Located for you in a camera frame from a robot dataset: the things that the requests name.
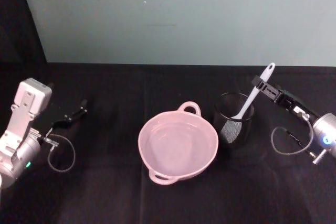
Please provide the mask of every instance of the blue led light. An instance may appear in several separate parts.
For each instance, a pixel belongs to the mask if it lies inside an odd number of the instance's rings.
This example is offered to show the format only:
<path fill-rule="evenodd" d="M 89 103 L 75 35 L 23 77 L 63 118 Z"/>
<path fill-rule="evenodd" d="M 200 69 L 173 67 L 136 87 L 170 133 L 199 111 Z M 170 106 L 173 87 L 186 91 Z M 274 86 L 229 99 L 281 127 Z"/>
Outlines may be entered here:
<path fill-rule="evenodd" d="M 327 145 L 331 144 L 332 143 L 332 139 L 331 137 L 328 137 L 328 136 L 324 136 L 323 138 L 323 142 Z"/>

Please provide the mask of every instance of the black cup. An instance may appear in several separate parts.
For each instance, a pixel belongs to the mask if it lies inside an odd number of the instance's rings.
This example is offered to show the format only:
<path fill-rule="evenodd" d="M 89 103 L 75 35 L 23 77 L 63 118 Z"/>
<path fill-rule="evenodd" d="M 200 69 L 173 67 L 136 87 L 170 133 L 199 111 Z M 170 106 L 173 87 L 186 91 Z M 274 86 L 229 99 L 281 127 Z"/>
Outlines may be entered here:
<path fill-rule="evenodd" d="M 224 147 L 240 147 L 246 142 L 254 115 L 254 106 L 250 105 L 242 119 L 232 119 L 232 117 L 240 112 L 247 98 L 247 95 L 241 93 L 225 93 L 215 103 L 213 126 Z"/>

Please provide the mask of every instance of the black tablecloth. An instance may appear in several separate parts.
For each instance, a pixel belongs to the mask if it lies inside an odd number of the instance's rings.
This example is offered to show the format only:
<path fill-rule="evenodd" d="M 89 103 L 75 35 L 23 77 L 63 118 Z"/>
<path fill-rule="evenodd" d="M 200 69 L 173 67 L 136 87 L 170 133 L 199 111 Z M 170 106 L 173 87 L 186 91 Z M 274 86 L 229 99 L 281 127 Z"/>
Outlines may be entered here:
<path fill-rule="evenodd" d="M 200 175 L 170 186 L 149 179 L 138 152 L 143 124 L 163 111 L 195 101 L 212 122 L 214 102 L 227 91 L 248 94 L 263 67 L 0 65 L 0 130 L 10 117 L 18 86 L 33 77 L 55 84 L 40 129 L 88 99 L 88 115 L 69 131 L 77 161 L 58 174 L 46 164 L 43 145 L 20 179 L 2 191 L 0 223 L 336 223 L 336 160 L 318 166 L 306 154 L 284 157 L 270 144 L 275 126 L 303 134 L 305 127 L 264 95 L 247 143 L 219 146 Z M 276 67 L 270 83 L 282 85 L 321 114 L 336 114 L 336 69 Z M 58 164 L 67 165 L 66 144 Z M 278 142 L 293 151 L 295 145 Z"/>

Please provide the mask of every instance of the pink bowl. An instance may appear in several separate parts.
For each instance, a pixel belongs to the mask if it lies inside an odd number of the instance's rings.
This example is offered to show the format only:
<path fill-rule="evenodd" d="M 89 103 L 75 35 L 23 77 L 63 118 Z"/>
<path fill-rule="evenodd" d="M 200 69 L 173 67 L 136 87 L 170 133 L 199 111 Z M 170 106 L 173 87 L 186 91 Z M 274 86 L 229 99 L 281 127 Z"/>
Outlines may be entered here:
<path fill-rule="evenodd" d="M 184 111 L 193 107 L 196 114 Z M 218 136 L 201 117 L 195 102 L 185 102 L 178 110 L 163 112 L 141 129 L 139 151 L 149 177 L 160 185 L 200 174 L 214 160 Z"/>

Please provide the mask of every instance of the teal wall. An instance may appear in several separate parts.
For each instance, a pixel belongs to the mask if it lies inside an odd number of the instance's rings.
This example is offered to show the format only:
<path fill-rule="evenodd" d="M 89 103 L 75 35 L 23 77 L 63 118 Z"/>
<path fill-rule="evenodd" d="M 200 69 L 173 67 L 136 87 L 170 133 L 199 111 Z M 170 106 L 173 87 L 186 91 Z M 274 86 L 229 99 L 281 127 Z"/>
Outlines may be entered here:
<path fill-rule="evenodd" d="M 49 62 L 336 66 L 336 0 L 28 0 Z"/>

